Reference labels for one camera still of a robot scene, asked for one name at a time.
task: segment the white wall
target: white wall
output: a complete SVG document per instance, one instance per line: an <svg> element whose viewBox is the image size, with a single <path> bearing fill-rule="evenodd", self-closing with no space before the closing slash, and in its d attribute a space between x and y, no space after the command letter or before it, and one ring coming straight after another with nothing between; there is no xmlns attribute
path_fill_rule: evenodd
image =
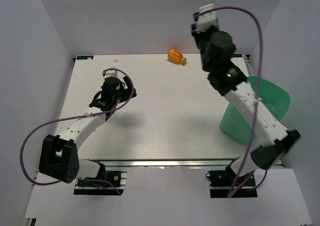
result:
<svg viewBox="0 0 320 226"><path fill-rule="evenodd" d="M0 225L19 226L32 187L20 169L20 145L35 126L59 116L73 63L41 0L0 0L0 22ZM32 176L49 129L26 147Z"/></svg>
<svg viewBox="0 0 320 226"><path fill-rule="evenodd" d="M284 162L292 167L314 225L320 225L320 0L280 0L264 30L263 78L292 103L283 123L302 138ZM258 47L251 56L257 66Z"/></svg>
<svg viewBox="0 0 320 226"><path fill-rule="evenodd" d="M190 33L200 6L236 5L252 10L264 27L279 0L42 0L72 56L167 53L176 47L197 53ZM256 29L244 13L218 13L242 53L251 53Z"/></svg>

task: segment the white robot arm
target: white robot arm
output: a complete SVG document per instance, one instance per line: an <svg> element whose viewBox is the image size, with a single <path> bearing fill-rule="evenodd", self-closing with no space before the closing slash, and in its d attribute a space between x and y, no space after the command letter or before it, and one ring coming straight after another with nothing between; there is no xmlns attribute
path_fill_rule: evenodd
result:
<svg viewBox="0 0 320 226"><path fill-rule="evenodd" d="M104 71L102 74L102 91L94 96L84 113L87 117L78 119L66 130L55 136L48 135L43 140L39 172L65 183L70 183L75 178L104 179L104 164L93 160L79 160L78 150L87 137L106 122L114 111L99 115L95 113L115 109L119 103L128 100L132 90L132 97L137 94L127 77L123 78L123 83L118 79L116 71Z"/></svg>
<svg viewBox="0 0 320 226"><path fill-rule="evenodd" d="M200 50L202 69L208 72L208 80L221 96L233 104L246 121L251 124L257 103L255 134L260 146L250 152L240 174L244 176L256 169L267 170L271 165L286 154L291 146L300 138L297 130L289 131L268 111L258 99L243 72L231 61L236 46L232 37L219 30L218 19L214 12L198 15L213 9L214 5L200 7L194 14L191 25L192 36ZM242 159L238 158L226 167L226 175L236 176Z"/></svg>

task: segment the white table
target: white table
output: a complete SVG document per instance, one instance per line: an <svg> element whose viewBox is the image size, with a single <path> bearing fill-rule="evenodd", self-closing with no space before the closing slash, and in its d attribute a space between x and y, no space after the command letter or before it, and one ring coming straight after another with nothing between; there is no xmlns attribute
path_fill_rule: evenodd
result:
<svg viewBox="0 0 320 226"><path fill-rule="evenodd" d="M99 91L102 70L117 67L134 81L137 97L93 133L82 145L83 159L145 159L127 171L122 196L73 195L75 183L35 186L26 218L35 226L299 226L311 220L291 169L271 169L257 190L258 198L211 199L207 166L170 168L147 159L230 159L245 147L226 136L219 123L224 100L208 83L197 54L188 65L166 61L165 55L101 55L77 60L62 117L82 114ZM241 58L234 63L247 72ZM72 122L58 125L56 133ZM106 162L126 164L126 161ZM255 172L260 181L264 172ZM52 179L39 174L38 181Z"/></svg>
<svg viewBox="0 0 320 226"><path fill-rule="evenodd" d="M93 133L81 146L80 159L230 159L246 148L225 135L220 121L228 102L202 71L199 54L186 54L187 65L164 54L95 55L76 60L61 117L83 114L101 89L101 72L125 71L137 97ZM232 61L246 74L243 58ZM58 124L56 133L72 122Z"/></svg>

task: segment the orange bottle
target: orange bottle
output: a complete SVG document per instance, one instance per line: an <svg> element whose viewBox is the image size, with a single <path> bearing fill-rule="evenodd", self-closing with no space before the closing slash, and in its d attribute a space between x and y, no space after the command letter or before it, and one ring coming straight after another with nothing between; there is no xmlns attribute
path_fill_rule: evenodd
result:
<svg viewBox="0 0 320 226"><path fill-rule="evenodd" d="M187 59L174 48L169 51L168 58L175 63L180 63L181 65L184 65L187 61Z"/></svg>

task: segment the green plastic basket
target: green plastic basket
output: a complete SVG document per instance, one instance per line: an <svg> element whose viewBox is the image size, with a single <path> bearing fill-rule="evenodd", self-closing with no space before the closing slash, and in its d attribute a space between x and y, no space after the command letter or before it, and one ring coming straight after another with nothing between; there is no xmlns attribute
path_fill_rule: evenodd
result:
<svg viewBox="0 0 320 226"><path fill-rule="evenodd" d="M258 77L249 76L248 81L253 90L256 90ZM278 121L282 120L289 110L291 103L289 94L279 86L262 78L260 83L259 97L262 98L262 103ZM230 103L226 108L223 118L220 122L220 128L223 132L239 143L249 143L251 126Z"/></svg>

